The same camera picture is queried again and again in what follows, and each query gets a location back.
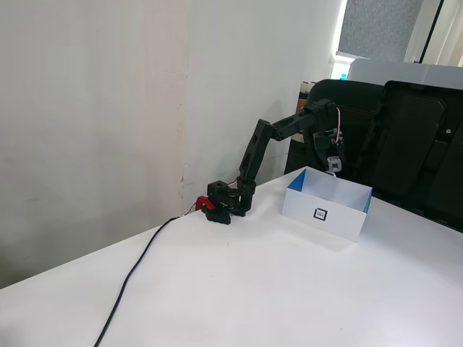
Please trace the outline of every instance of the red component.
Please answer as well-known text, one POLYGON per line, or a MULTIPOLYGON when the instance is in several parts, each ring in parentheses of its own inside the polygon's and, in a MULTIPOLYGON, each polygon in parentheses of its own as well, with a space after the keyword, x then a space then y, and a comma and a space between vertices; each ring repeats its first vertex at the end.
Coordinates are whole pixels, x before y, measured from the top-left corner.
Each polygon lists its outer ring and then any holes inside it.
POLYGON ((198 197, 196 200, 196 211, 200 210, 203 206, 206 206, 208 210, 215 210, 216 206, 207 197, 198 197))

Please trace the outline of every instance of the white wall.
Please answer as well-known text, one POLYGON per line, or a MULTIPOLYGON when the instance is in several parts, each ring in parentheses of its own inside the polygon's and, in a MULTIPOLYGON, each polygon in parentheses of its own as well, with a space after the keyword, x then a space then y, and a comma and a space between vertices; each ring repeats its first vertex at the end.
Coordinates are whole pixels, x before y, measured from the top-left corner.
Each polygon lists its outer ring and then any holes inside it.
POLYGON ((0 287, 180 213, 187 4, 0 3, 0 287))
POLYGON ((304 42, 307 62, 304 81, 319 82, 331 78, 338 51, 347 0, 309 1, 310 13, 304 42))
POLYGON ((233 180, 257 120, 294 113, 308 61, 326 71, 332 1, 2 1, 0 286, 233 180))
MULTIPOLYGON (((324 77, 339 3, 192 1, 184 210, 208 183, 234 180, 259 118, 294 113, 308 61, 324 77)), ((258 183, 283 174, 287 149, 270 143, 258 183)))

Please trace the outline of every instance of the wire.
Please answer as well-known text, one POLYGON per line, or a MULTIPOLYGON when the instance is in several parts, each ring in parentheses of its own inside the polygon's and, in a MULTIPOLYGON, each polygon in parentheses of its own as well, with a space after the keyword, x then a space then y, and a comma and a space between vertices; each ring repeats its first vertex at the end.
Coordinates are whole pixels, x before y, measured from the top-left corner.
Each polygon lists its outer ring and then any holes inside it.
POLYGON ((119 306, 119 303, 121 302, 121 299, 122 299, 122 294, 124 294, 124 290, 125 290, 125 286, 127 285, 127 282, 129 282, 129 279, 130 279, 130 276, 132 276, 132 274, 134 273, 134 271, 137 269, 138 265, 142 262, 143 260, 143 257, 145 256, 146 252, 149 250, 151 244, 153 243, 154 239, 157 237, 157 235, 159 234, 159 232, 164 228, 164 226, 166 226, 167 224, 169 224, 170 222, 172 222, 173 220, 176 220, 178 217, 174 217, 174 218, 171 218, 169 219, 168 221, 166 221, 153 235, 153 237, 151 237, 150 241, 148 242, 148 244, 146 245, 145 247, 145 250, 143 251, 142 255, 140 255, 140 258, 138 258, 138 261, 135 263, 135 265, 133 265, 132 269, 130 270, 129 274, 127 275, 127 277, 125 278, 124 280, 124 283, 122 284, 122 287, 121 287, 121 290, 119 292, 119 295, 117 296, 117 299, 116 299, 116 302, 114 303, 114 306, 113 306, 113 309, 111 310, 111 313, 109 314, 109 317, 100 333, 100 335, 98 336, 98 340, 95 342, 95 345, 93 345, 93 347, 98 347, 101 343, 101 341, 103 340, 103 337, 104 335, 106 334, 106 331, 108 330, 108 327, 109 325, 111 324, 111 321, 113 320, 113 317, 114 317, 114 314, 116 313, 116 310, 117 310, 117 307, 119 306))
POLYGON ((190 209, 188 210, 188 212, 187 212, 187 213, 185 213, 184 215, 187 215, 188 213, 190 213, 190 212, 191 212, 191 209, 193 209, 193 208, 194 208, 194 206, 196 206, 196 202, 195 202, 195 203, 194 203, 194 204, 193 204, 193 205, 190 207, 190 209))
POLYGON ((334 143, 338 143, 339 135, 341 134, 341 110, 338 107, 336 107, 336 110, 338 110, 338 132, 336 133, 336 141, 334 143))

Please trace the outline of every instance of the cardboard box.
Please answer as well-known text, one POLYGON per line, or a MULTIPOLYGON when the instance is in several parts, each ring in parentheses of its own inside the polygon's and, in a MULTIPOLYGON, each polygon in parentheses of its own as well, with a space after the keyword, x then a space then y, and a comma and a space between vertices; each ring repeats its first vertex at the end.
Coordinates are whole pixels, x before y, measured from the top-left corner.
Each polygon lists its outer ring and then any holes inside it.
POLYGON ((372 193, 370 187, 307 168, 286 189, 282 214, 357 241, 372 193))

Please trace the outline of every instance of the pink wire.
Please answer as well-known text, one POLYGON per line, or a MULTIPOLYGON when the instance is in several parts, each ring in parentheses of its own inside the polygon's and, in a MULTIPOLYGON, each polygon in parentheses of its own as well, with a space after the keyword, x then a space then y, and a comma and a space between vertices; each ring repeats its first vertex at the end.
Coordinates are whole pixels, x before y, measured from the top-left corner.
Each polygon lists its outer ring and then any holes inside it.
POLYGON ((335 143, 338 143, 339 141, 339 134, 341 133, 341 110, 336 107, 336 110, 338 110, 338 132, 336 134, 336 141, 335 143))

